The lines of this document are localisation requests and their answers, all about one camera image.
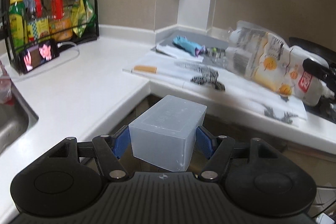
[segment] smartphone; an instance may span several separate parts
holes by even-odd
[[[21,70],[24,74],[55,59],[59,51],[54,39],[48,39],[22,50],[18,54]]]

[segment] blue gripper pad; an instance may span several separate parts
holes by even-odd
[[[216,137],[202,126],[196,128],[196,143],[207,159],[211,158],[217,148]]]
[[[131,142],[128,126],[122,127],[116,134],[113,135],[113,138],[115,138],[115,145],[112,152],[117,159],[120,159]]]

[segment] black pan handle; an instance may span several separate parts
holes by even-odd
[[[336,93],[336,75],[333,73],[332,70],[322,66],[321,64],[309,58],[304,60],[302,65],[303,69],[306,72],[315,76],[317,79],[322,80],[324,83],[327,84],[327,87],[331,91]]]

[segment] blue cloth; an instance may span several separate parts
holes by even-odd
[[[200,52],[203,49],[201,45],[195,42],[189,41],[186,37],[177,36],[173,39],[173,43],[183,48],[185,51],[190,53],[192,56],[196,56],[196,50],[198,50],[197,52]]]

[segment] plastic bag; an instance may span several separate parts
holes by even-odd
[[[95,12],[88,0],[75,0],[71,10],[71,23],[73,32],[80,38],[82,37],[87,23],[95,20]]]
[[[303,69],[303,61],[311,59],[325,67],[320,56],[304,49],[288,47],[275,33],[240,21],[229,37],[225,68],[283,96],[294,95],[307,105],[315,106],[321,96],[334,97],[325,83]]]
[[[11,79],[0,61],[0,104],[5,104],[12,99],[11,87]]]

